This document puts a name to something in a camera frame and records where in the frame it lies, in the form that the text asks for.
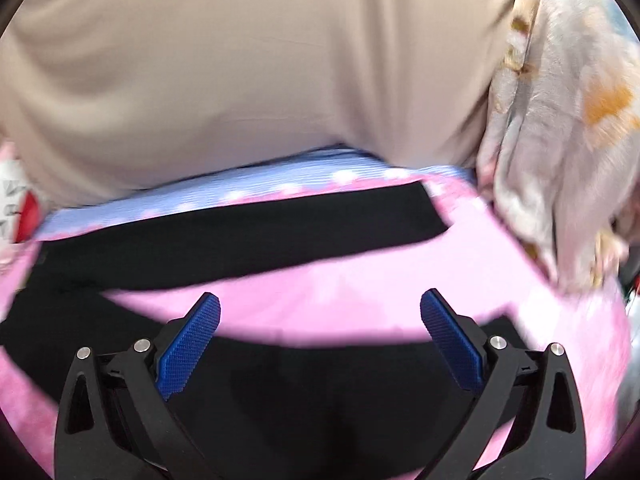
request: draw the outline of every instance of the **beige shirt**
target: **beige shirt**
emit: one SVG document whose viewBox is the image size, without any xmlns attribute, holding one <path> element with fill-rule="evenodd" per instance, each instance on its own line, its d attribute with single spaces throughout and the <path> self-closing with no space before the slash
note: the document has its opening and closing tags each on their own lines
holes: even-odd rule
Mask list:
<svg viewBox="0 0 640 480">
<path fill-rule="evenodd" d="M 0 129 L 61 205 L 334 142 L 464 164 L 513 0 L 25 0 Z"/>
</svg>

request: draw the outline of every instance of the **blue textured pad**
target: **blue textured pad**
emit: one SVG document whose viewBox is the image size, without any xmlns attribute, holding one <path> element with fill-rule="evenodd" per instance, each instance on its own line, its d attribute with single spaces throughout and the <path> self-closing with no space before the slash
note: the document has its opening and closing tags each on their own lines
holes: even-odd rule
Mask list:
<svg viewBox="0 0 640 480">
<path fill-rule="evenodd" d="M 450 310 L 432 290 L 422 295 L 420 315 L 458 386 L 476 394 L 482 391 L 482 358 Z"/>
<path fill-rule="evenodd" d="M 158 360 L 156 387 L 164 400 L 187 385 L 205 348 L 220 323 L 220 300 L 207 293 L 200 306 L 185 323 L 171 346 Z"/>
</svg>

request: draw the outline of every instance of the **multicolored garment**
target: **multicolored garment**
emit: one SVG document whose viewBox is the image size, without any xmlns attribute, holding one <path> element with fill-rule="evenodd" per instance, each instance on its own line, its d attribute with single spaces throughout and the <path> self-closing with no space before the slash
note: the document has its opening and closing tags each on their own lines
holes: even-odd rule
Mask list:
<svg viewBox="0 0 640 480">
<path fill-rule="evenodd" d="M 614 0 L 515 1 L 479 185 L 561 290 L 599 286 L 626 258 L 610 225 L 622 211 L 632 239 L 639 96 L 640 43 Z"/>
</svg>

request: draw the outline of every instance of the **pink blanket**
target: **pink blanket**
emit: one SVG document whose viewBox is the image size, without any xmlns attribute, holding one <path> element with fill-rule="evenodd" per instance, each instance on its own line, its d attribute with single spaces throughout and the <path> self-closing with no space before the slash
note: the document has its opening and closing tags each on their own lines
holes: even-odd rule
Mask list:
<svg viewBox="0 0 640 480">
<path fill-rule="evenodd" d="M 426 340 L 418 303 L 425 290 L 437 287 L 457 312 L 478 322 L 508 314 L 532 348 L 564 344 L 580 391 L 588 470 L 593 470 L 614 441 L 616 391 L 630 351 L 616 283 L 584 296 L 556 296 L 470 187 L 441 176 L 425 181 L 452 222 L 446 234 L 429 242 L 179 290 L 114 291 L 110 297 L 169 320 L 182 316 L 208 290 L 222 302 L 220 334 L 311 346 Z M 388 184 L 367 182 L 368 187 Z M 36 252 L 31 246 L 0 283 L 0 314 Z M 0 354 L 0 378 L 0 406 L 7 419 L 38 462 L 52 471 L 55 405 L 5 354 Z M 505 431 L 494 435 L 483 463 L 497 456 L 505 436 Z"/>
</svg>

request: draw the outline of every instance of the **metal pin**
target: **metal pin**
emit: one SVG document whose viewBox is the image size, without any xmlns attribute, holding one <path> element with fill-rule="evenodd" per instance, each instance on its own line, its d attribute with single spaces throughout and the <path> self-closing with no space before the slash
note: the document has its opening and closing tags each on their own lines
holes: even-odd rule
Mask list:
<svg viewBox="0 0 640 480">
<path fill-rule="evenodd" d="M 494 347 L 496 350 L 502 350 L 507 348 L 507 341 L 505 338 L 494 335 L 491 339 L 489 339 L 489 344 Z"/>
<path fill-rule="evenodd" d="M 76 357 L 78 359 L 87 359 L 90 355 L 91 355 L 91 349 L 88 346 L 83 346 L 81 349 L 78 350 L 78 353 L 76 353 Z"/>
<path fill-rule="evenodd" d="M 551 343 L 551 351 L 557 356 L 564 355 L 564 346 L 560 343 Z"/>
<path fill-rule="evenodd" d="M 146 352 L 150 348 L 151 348 L 151 341 L 149 341 L 149 339 L 138 339 L 133 345 L 133 349 L 136 352 L 140 352 L 140 353 Z"/>
</svg>

